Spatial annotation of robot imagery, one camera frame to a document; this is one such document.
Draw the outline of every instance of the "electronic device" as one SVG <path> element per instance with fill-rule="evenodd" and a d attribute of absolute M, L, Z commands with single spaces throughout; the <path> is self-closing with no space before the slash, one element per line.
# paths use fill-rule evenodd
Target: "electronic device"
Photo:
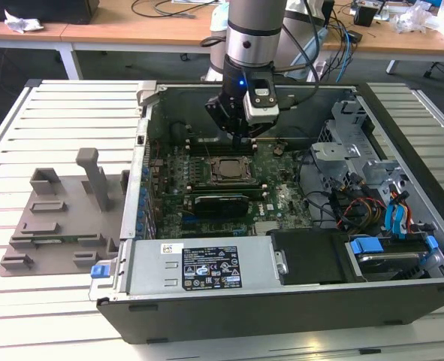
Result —
<path fill-rule="evenodd" d="M 359 2 L 354 15 L 354 24 L 369 27 L 380 6 L 375 2 Z"/>
<path fill-rule="evenodd" d="M 362 40 L 363 35 L 360 32 L 354 32 L 353 30 L 349 30 L 347 34 L 349 35 L 350 42 L 354 44 L 360 43 Z"/>
<path fill-rule="evenodd" d="M 444 305 L 444 191 L 387 102 L 408 88 L 321 85 L 237 147 L 204 110 L 220 89 L 139 86 L 119 255 L 90 289 L 125 341 L 399 325 Z"/>
<path fill-rule="evenodd" d="M 42 22 L 89 24 L 98 8 L 99 0 L 0 0 L 0 21 L 5 20 L 5 10 L 24 19 Z"/>

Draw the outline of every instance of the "white table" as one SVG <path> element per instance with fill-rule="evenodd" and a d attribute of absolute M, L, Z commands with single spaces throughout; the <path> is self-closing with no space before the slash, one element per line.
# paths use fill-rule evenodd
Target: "white table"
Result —
<path fill-rule="evenodd" d="M 82 174 L 74 158 L 83 146 L 99 149 L 107 174 L 129 168 L 136 89 L 134 81 L 57 80 L 22 91 L 0 126 L 0 259 L 36 167 Z M 407 326 L 130 345 L 89 301 L 89 284 L 89 275 L 0 277 L 0 360 L 359 360 L 360 348 L 382 350 L 363 360 L 444 359 L 444 308 Z"/>
<path fill-rule="evenodd" d="M 82 80 L 76 50 L 133 51 L 139 53 L 209 53 L 210 48 L 193 45 L 116 44 L 98 42 L 0 40 L 1 49 L 41 49 L 59 51 L 68 79 Z"/>

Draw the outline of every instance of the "wooden desk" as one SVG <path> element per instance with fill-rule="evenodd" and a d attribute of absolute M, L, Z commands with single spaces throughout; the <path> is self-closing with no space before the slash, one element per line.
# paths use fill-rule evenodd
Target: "wooden desk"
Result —
<path fill-rule="evenodd" d="M 131 11 L 133 0 L 100 0 L 90 25 L 45 24 L 41 32 L 17 34 L 0 23 L 0 47 L 55 49 L 62 56 L 69 79 L 83 79 L 76 50 L 137 51 L 160 53 L 209 53 L 199 42 L 210 34 L 214 6 L 199 8 L 195 19 L 146 18 Z M 354 26 L 353 17 L 338 12 L 347 0 L 337 1 L 337 16 L 346 26 L 364 37 L 354 54 L 356 58 L 391 60 L 388 72 L 398 60 L 444 62 L 444 37 L 433 30 L 426 34 L 397 34 L 388 22 L 373 22 L 370 28 Z M 180 11 L 189 5 L 162 5 L 166 11 Z M 146 0 L 136 7 L 145 14 L 156 14 Z M 335 33 L 324 43 L 319 62 L 330 58 L 339 48 Z"/>
<path fill-rule="evenodd" d="M 0 22 L 0 48 L 58 50 L 65 64 L 72 62 L 73 66 L 77 65 L 76 58 L 70 58 L 71 53 L 67 48 L 67 44 L 62 43 L 62 33 L 67 24 L 43 23 L 43 26 L 44 29 L 42 30 L 20 34 L 10 30 L 5 23 Z M 77 76 L 76 72 L 70 74 L 67 71 L 67 73 L 70 78 Z"/>
<path fill-rule="evenodd" d="M 44 23 L 44 29 L 36 32 L 20 34 L 9 29 L 5 23 L 0 22 L 0 40 L 12 41 L 61 41 L 65 23 Z"/>
<path fill-rule="evenodd" d="M 356 26 L 349 9 L 341 9 L 348 4 L 346 0 L 337 1 L 335 11 L 337 17 L 348 30 L 363 35 L 354 54 L 355 58 L 391 60 L 387 72 L 393 74 L 398 60 L 444 62 L 444 37 L 435 30 L 426 29 L 426 33 L 407 32 L 397 34 L 387 21 L 373 21 L 370 27 Z M 324 62 L 338 51 L 340 38 L 334 30 L 327 37 L 318 62 Z"/>
<path fill-rule="evenodd" d="M 337 5 L 347 4 L 345 0 L 338 1 Z M 444 37 L 435 30 L 427 29 L 425 34 L 420 32 L 406 32 L 397 34 L 392 25 L 387 21 L 372 22 L 370 27 L 356 26 L 354 18 L 350 15 L 348 8 L 340 11 L 340 6 L 335 6 L 337 17 L 342 21 L 347 30 L 353 30 L 363 35 L 358 45 L 358 53 L 403 53 L 421 55 L 444 55 Z M 340 46 L 340 39 L 331 31 L 330 36 L 324 44 L 324 50 L 337 51 Z"/>
<path fill-rule="evenodd" d="M 192 12 L 194 19 L 179 17 L 142 17 L 131 11 L 133 0 L 100 0 L 100 5 L 90 25 L 68 25 L 62 40 L 69 42 L 192 45 L 210 35 L 210 21 L 214 6 Z M 161 5 L 165 11 L 175 12 L 194 5 Z M 158 15 L 152 2 L 145 0 L 135 8 L 142 14 Z"/>

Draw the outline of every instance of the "open computer chassis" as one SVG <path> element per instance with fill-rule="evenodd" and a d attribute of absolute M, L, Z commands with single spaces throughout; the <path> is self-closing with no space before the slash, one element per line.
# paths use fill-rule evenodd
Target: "open computer chassis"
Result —
<path fill-rule="evenodd" d="M 240 199 L 245 191 L 223 193 L 226 198 L 239 196 L 229 200 L 234 217 L 255 212 L 253 223 L 242 222 L 248 226 L 237 229 L 237 234 L 230 233 L 233 229 L 223 229 L 212 238 L 196 231 L 190 237 L 170 225 L 160 237 L 167 225 L 160 227 L 163 214 L 157 212 L 163 205 L 153 195 L 151 182 L 155 177 L 156 189 L 166 187 L 165 195 L 183 194 L 174 206 L 182 220 L 214 219 L 210 208 L 224 208 L 213 203 L 188 208 L 195 202 L 190 197 L 200 190 L 190 183 L 190 158 L 185 163 L 182 157 L 180 167 L 174 166 L 173 184 L 169 164 L 160 161 L 160 144 L 177 144 L 180 152 L 194 152 L 191 156 L 199 159 L 205 156 L 210 142 L 230 144 L 219 137 L 204 110 L 205 101 L 219 87 L 219 83 L 140 85 L 142 117 L 135 138 L 119 255 L 98 264 L 91 288 L 98 310 L 125 341 L 139 344 L 400 325 L 444 305 L 444 190 L 397 124 L 397 117 L 417 120 L 434 116 L 400 84 L 321 86 L 308 102 L 281 115 L 276 127 L 246 144 L 246 152 L 262 150 L 264 139 L 275 139 L 271 145 L 274 156 L 279 155 L 275 147 L 278 153 L 293 150 L 293 160 L 301 166 L 293 170 L 281 166 L 276 177 L 287 184 L 298 183 L 304 190 L 293 197 L 297 207 L 301 205 L 297 208 L 300 216 L 293 222 L 297 226 L 282 226 L 290 222 L 282 213 L 293 211 L 293 205 L 281 204 L 283 184 L 270 188 L 270 184 L 253 180 L 252 163 L 240 154 L 210 155 L 207 150 L 215 181 L 232 184 L 236 178 L 248 188 L 260 186 L 260 192 L 275 198 L 269 202 L 258 199 L 261 206 L 255 202 L 253 208 Z M 279 97 L 301 97 L 310 90 L 311 86 L 293 83 L 277 86 Z M 412 103 L 394 104 L 400 94 Z M 408 108 L 400 112 L 402 104 Z M 412 113 L 411 105 L 417 109 Z M 172 128 L 178 126 L 183 133 L 176 131 L 175 136 Z M 302 128 L 304 135 L 293 136 L 296 128 Z M 261 156 L 268 156 L 264 151 Z M 174 152 L 171 148 L 167 155 L 178 156 Z M 165 166 L 167 178 L 157 174 L 162 169 L 157 167 Z M 197 170 L 198 180 L 203 173 Z M 185 182 L 184 188 L 178 182 Z M 338 217 L 319 225 L 310 223 L 310 218 L 318 220 L 322 212 L 307 203 L 307 194 L 320 206 L 327 202 L 329 193 L 346 188 L 370 192 L 385 208 L 396 204 L 392 200 L 407 191 L 409 197 L 398 205 L 412 209 L 412 222 L 396 230 L 387 229 L 381 220 L 375 231 L 370 230 L 372 235 L 354 235 L 349 227 L 337 227 Z M 327 203 L 334 209 L 332 201 Z M 249 210 L 238 214 L 240 207 Z M 278 215 L 277 208 L 284 211 Z M 203 278 L 201 285 L 198 276 L 217 276 L 222 268 L 230 271 L 223 286 L 217 287 L 211 277 L 206 283 Z"/>

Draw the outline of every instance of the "power supply label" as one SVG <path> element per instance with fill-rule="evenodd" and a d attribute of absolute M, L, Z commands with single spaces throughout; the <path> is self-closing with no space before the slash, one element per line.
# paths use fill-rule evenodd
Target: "power supply label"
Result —
<path fill-rule="evenodd" d="M 183 248 L 182 272 L 185 291 L 242 287 L 236 246 Z"/>

